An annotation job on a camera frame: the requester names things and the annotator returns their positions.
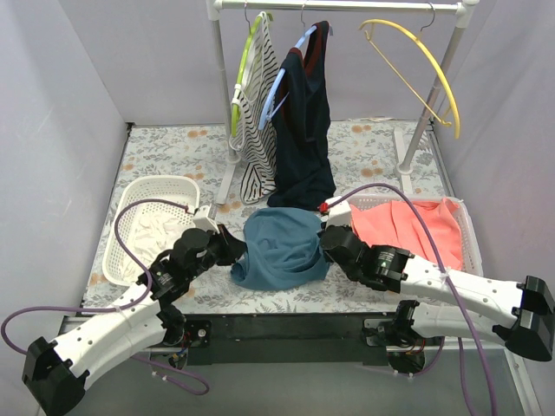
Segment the blue tank top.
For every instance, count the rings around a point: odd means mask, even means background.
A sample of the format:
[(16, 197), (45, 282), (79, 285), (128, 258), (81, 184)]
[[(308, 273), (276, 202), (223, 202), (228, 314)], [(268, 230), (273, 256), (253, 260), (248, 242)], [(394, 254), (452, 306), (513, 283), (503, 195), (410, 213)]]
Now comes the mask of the blue tank top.
[(322, 221), (298, 208), (264, 208), (244, 225), (246, 252), (231, 268), (231, 279), (248, 290), (281, 291), (325, 279), (318, 232)]

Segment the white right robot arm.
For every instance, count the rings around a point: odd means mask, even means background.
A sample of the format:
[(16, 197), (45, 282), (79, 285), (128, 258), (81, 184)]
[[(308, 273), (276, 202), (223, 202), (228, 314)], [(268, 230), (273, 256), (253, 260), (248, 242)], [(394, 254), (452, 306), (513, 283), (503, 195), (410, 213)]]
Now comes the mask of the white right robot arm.
[(400, 343), (436, 336), (476, 338), (528, 360), (552, 360), (554, 298), (543, 279), (500, 281), (441, 270), (408, 250), (369, 246), (347, 225), (327, 225), (319, 237), (326, 259), (349, 280), (409, 297), (400, 302), (390, 325)]

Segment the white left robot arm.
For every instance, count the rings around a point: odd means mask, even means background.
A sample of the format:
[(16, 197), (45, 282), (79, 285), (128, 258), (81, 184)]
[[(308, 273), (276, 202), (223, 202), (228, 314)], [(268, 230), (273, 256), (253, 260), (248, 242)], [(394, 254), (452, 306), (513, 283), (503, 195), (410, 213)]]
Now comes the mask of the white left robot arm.
[(143, 348), (173, 347), (186, 334), (186, 319), (174, 307), (191, 282), (211, 267), (229, 266), (245, 253), (245, 242), (224, 225), (215, 231), (185, 230), (148, 271), (111, 306), (77, 328), (27, 348), (23, 384), (48, 415), (65, 415), (106, 372)]

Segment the dark navy top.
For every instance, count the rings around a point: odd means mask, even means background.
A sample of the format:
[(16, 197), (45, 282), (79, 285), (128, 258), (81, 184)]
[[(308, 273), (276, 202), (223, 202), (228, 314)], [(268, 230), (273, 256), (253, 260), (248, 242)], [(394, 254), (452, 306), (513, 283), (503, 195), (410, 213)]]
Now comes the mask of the dark navy top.
[(297, 129), (282, 117), (277, 117), (273, 126), (276, 130), (276, 191), (268, 198), (268, 206), (317, 210), (336, 191), (328, 155), (328, 97), (305, 127)]

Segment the striped black white top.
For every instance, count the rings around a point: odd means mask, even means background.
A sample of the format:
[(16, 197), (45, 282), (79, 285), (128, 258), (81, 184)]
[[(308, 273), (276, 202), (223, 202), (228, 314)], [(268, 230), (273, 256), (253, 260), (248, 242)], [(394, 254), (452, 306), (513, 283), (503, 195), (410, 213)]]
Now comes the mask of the striped black white top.
[(271, 23), (264, 28), (264, 63), (254, 65), (251, 80), (238, 92), (237, 135), (229, 138), (231, 149), (246, 163), (240, 184), (240, 196), (246, 204), (257, 203), (276, 190), (276, 130), (271, 123), (258, 129), (262, 106), (278, 73), (270, 28)]

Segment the light blue hanger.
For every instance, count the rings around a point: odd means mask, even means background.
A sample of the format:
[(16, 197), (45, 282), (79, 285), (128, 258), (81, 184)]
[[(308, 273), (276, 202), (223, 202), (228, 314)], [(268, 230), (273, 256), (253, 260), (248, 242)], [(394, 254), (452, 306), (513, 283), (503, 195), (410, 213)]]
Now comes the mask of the light blue hanger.
[(332, 32), (329, 22), (314, 23), (287, 53), (262, 106), (259, 130), (275, 125), (277, 117), (297, 129), (316, 117), (327, 101), (325, 57)]

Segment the green hanger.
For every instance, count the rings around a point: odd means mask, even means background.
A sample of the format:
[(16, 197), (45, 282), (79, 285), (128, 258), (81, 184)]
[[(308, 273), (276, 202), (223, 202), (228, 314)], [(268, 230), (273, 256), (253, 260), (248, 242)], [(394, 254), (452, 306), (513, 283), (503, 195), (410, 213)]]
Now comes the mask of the green hanger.
[(271, 13), (261, 11), (254, 23), (249, 26), (249, 34), (245, 41), (245, 46), (241, 61), (238, 68), (238, 75), (236, 84), (233, 90), (231, 102), (231, 136), (237, 135), (238, 121), (240, 118), (240, 105), (238, 100), (238, 92), (244, 91), (247, 82), (251, 80), (254, 65), (257, 62), (264, 63), (263, 49), (264, 49), (264, 28), (269, 26), (273, 21)]

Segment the white cloth in basket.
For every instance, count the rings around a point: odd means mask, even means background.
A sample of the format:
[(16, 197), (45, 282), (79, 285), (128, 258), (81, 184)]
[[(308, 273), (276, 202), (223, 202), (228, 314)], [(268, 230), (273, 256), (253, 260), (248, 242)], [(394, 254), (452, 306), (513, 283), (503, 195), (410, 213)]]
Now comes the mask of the white cloth in basket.
[(126, 239), (122, 239), (128, 250), (144, 265), (150, 266), (164, 250), (171, 249), (174, 242), (192, 226), (192, 215), (179, 218), (170, 212), (148, 212), (141, 214)]

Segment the white perforated laundry basket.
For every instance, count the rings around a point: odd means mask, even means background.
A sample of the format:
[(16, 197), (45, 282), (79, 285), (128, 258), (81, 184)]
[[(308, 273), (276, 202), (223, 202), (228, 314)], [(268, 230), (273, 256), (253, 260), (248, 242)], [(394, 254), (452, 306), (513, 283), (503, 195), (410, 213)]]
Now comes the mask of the white perforated laundry basket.
[(142, 268), (124, 250), (148, 266), (163, 251), (173, 247), (182, 232), (193, 227), (193, 212), (199, 207), (199, 187), (192, 179), (180, 176), (153, 175), (138, 178), (123, 191), (117, 210), (135, 201), (112, 227), (102, 260), (104, 276), (113, 284), (129, 286)]

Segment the pink cloth in basket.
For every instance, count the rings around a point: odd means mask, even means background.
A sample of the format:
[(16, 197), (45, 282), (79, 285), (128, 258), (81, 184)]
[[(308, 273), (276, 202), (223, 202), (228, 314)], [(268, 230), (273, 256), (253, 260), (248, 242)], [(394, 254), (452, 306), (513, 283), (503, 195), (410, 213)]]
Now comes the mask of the pink cloth in basket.
[[(462, 236), (454, 218), (459, 205), (444, 198), (440, 202), (415, 201), (445, 266), (461, 270)], [(419, 220), (404, 201), (391, 201), (368, 210), (351, 207), (351, 226), (367, 245), (391, 245), (434, 261), (436, 256)]]

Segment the black base bar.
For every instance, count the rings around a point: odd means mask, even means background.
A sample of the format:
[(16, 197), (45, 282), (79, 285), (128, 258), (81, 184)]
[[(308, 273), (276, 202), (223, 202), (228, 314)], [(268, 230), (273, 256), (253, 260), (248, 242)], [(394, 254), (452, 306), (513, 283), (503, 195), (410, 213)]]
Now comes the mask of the black base bar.
[(155, 354), (186, 349), (191, 366), (215, 364), (354, 362), (385, 366), (388, 355), (420, 354), (425, 341), (403, 328), (396, 334), (393, 312), (187, 315), (185, 339), (158, 342)]

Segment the white mesh basket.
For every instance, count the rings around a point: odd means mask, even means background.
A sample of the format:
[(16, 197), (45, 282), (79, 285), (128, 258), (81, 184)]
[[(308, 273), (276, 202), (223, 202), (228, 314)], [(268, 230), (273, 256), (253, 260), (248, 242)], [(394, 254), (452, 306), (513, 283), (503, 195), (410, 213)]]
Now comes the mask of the white mesh basket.
[[(415, 201), (440, 202), (444, 198), (447, 198), (459, 205), (459, 208), (454, 213), (454, 218), (460, 227), (461, 236), (462, 236), (463, 266), (461, 271), (465, 271), (466, 273), (469, 273), (469, 274), (481, 276), (483, 274), (483, 268), (482, 268), (480, 249), (473, 229), (472, 220), (462, 200), (457, 198), (448, 198), (448, 197), (420, 198), (416, 195), (413, 195), (411, 197), (411, 201), (413, 204)], [(356, 208), (363, 211), (391, 201), (404, 201), (404, 200), (394, 193), (388, 193), (388, 194), (362, 193), (362, 194), (357, 194), (355, 196), (350, 197), (349, 205), (350, 206), (354, 205)]]

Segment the white clothes rack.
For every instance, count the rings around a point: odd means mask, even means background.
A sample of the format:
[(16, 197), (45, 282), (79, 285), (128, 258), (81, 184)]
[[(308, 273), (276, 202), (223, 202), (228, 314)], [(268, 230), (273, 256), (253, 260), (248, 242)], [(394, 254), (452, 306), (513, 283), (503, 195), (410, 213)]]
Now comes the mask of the white clothes rack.
[[(432, 13), (449, 14), (456, 16), (453, 33), (450, 37), (446, 51), (441, 61), (441, 72), (445, 73), (454, 59), (456, 49), (460, 40), (468, 27), (477, 1), (459, 1), (454, 4), (433, 4), (433, 3), (407, 3), (400, 1), (207, 1), (206, 11), (208, 20), (212, 26), (212, 39), (217, 60), (217, 70), (219, 75), (219, 86), (221, 92), (222, 106), (225, 112), (225, 132), (232, 132), (232, 110), (231, 98), (229, 95), (228, 82), (225, 72), (225, 57), (220, 28), (220, 11), (241, 9), (246, 11), (253, 10), (300, 10), (300, 12), (326, 11), (326, 12), (389, 12), (389, 13)], [(430, 89), (428, 98), (422, 103), (424, 105), (422, 116), (418, 121), (415, 133), (409, 143), (409, 147), (403, 147), (403, 140), (395, 142), (395, 149), (398, 151), (397, 159), (400, 165), (397, 171), (402, 179), (403, 188), (408, 189), (408, 170), (415, 155), (415, 150), (421, 140), (424, 129), (427, 125), (427, 118), (432, 114), (432, 106), (435, 104), (441, 88), (446, 89), (447, 85), (437, 76)]]

